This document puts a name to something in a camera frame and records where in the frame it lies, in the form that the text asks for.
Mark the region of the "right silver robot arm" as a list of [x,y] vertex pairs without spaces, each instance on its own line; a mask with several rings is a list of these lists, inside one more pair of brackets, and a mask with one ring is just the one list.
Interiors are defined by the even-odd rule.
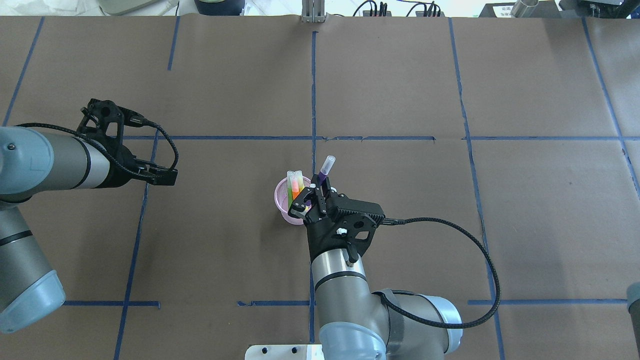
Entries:
[[325,360],[443,360],[456,351],[462,319],[445,298],[371,291],[363,257],[386,218],[377,203],[338,193],[315,174],[288,214],[302,219]]

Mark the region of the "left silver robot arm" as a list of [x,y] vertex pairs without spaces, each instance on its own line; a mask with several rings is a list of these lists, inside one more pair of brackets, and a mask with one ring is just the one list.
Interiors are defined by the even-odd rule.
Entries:
[[[158,132],[171,152],[167,166],[125,144],[127,128]],[[66,303],[58,272],[41,249],[23,207],[43,193],[114,189],[132,180],[174,186],[179,150],[169,133],[140,112],[92,98],[76,128],[43,121],[2,126],[0,134],[0,280],[2,334],[41,321]]]

